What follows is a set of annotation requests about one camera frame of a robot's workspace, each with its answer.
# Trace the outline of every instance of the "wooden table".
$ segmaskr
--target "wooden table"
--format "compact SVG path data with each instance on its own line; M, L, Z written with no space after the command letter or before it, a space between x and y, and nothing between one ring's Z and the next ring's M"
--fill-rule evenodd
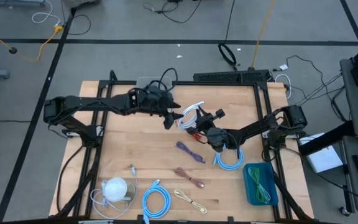
M96 96L97 87L98 82L83 82L80 96ZM114 85L112 95L126 93L131 87L130 85ZM287 105L282 83L268 83L268 92L273 110ZM216 126L220 128L239 129L257 121L255 95L250 86L176 86L173 95L175 102L182 106L177 112L182 112L188 106L199 101L205 101L203 109L211 113L222 108L226 115L215 122ZM262 105L264 105L262 92L260 92L260 95ZM85 124L90 124L92 112L77 112L75 117ZM195 153L201 154L207 164L195 162L187 153L174 147L177 141L184 142ZM80 144L79 138L68 140L62 165L78 149ZM287 140L287 146L290 149L298 150L294 140ZM252 162L263 162L260 156L262 152L260 135L248 139L241 148L245 155L244 165ZM69 163L63 175L61 206L68 201L78 186L84 151L82 150ZM286 150L281 150L281 155L288 191L306 214L313 217L300 158ZM119 116L109 113L96 188L100 189L102 180L112 177L122 177L134 183L134 176L129 170L130 164L133 164L137 170L139 194L131 209L120 219L135 220L137 215L143 214L142 196L154 180L160 179L160 184L172 196L170 211L161 218L162 220L225 221L227 217L232 216L238 222L274 221L270 206L255 207L248 204L242 174L243 166L234 171L222 170L218 165L213 167L214 156L215 151L211 146L198 143L189 134L180 131L175 126L172 126L170 130L165 130L163 118L151 117L147 114ZM235 151L224 151L222 158L228 164L237 161ZM198 189L186 179L175 175L172 170L177 167L184 168L194 178L202 179L205 188ZM174 196L173 190L176 188L182 189L191 199L204 205L208 209L208 213L202 215L191 204ZM281 201L281 194L278 189L277 192ZM83 194L82 212L80 214L85 210L87 197L88 189ZM149 197L148 207L151 211L157 211L162 204L161 195L153 194ZM56 193L50 214L57 213L55 205ZM112 208L98 208L110 217L119 214ZM281 202L279 209L280 216L285 217ZM92 211L91 218L100 219L101 216Z

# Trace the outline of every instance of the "blue tray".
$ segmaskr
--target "blue tray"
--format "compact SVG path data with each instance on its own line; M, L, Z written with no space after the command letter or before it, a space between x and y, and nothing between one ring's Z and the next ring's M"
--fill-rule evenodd
M256 197L255 181L248 174L249 167L259 168L260 171L259 182L260 184L262 184L265 190L270 194L270 198L271 198L270 203L263 203L258 201L258 198ZM274 184L272 165L265 162L246 164L242 170L242 173L244 174L248 203L255 206L278 204L278 197L277 197L276 186Z

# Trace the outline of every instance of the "green cable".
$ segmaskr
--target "green cable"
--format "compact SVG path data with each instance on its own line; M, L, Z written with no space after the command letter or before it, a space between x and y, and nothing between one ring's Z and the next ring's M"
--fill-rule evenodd
M259 182L259 177L260 177L259 168L256 167L248 168L248 174L256 183L256 198L258 199L259 202L268 204L271 198L270 198L270 194L265 190L265 188Z

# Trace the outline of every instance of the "black floor stripe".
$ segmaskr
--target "black floor stripe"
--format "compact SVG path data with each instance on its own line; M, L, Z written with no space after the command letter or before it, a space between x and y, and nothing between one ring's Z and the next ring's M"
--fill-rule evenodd
M356 21L355 21L354 18L353 18L353 15L352 15L352 13L351 13L351 10L349 9L349 6L347 5L346 0L341 0L341 4L342 4L343 9L345 10L347 19L348 19L349 22L351 23L351 26L352 26L352 28L353 28L353 32L354 32L354 34L356 35L357 40L358 40L358 26L357 26L357 24L356 24Z
M2 196L2 200L0 203L0 222L4 220L4 216L6 213L6 210L8 208L9 202L11 201L11 197L13 194L13 191L16 186L16 182L19 178L20 171L22 170L23 163L25 160L25 157L27 155L27 151L29 150L29 146L31 143L32 136L34 135L35 128L37 127L37 122L40 118L40 114L42 111L42 107L44 105L45 98L47 97L47 93L49 90L50 83L53 78L53 74L55 73L56 66L58 64L60 55L62 54L63 46L65 45L65 39L67 38L68 31L70 30L71 22L73 20L73 16L75 14L75 9L71 10L70 17L68 18L66 29L63 31L62 38L59 41L59 45L57 47L55 56L53 57L52 64L49 68L48 75L45 79L44 86L42 87L40 97L37 102L37 106L35 107L34 114L31 118L31 123L29 125L29 128L25 134L23 145L20 149L19 155L17 157L15 166L13 168L11 177L9 178L9 182L6 186L4 195Z
M8 44L42 44L46 39L2 39ZM58 44L60 40L51 40ZM219 44L223 40L99 40L99 39L67 39L66 44ZM226 44L256 45L256 40L228 40ZM261 40L260 45L284 46L357 46L358 41L308 41L308 40Z

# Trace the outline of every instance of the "coiled blue cable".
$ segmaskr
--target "coiled blue cable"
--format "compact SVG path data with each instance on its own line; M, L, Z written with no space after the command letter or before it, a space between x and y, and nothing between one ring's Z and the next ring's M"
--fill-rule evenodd
M154 181L154 183L151 185L151 187L149 189L147 189L146 192L144 192L143 197L142 197L143 220L146 224L150 223L149 218L163 217L165 214L167 214L167 212L169 211L169 208L171 207L171 195L164 187L159 185L159 183L160 183L160 180ZM148 199L149 195L153 192L160 193L162 195L162 197L164 198L164 206L157 212L150 212L150 210L147 208L147 199Z
M242 152L241 149L239 149L240 151L240 159L237 161L236 164L234 165L227 165L225 164L222 159L221 159L221 154L220 152L217 152L216 155L215 155L215 159L214 159L214 166L216 163L219 164L219 166L224 169L224 170L235 170L237 169L238 167L240 167L242 165L242 163L244 162L244 153Z

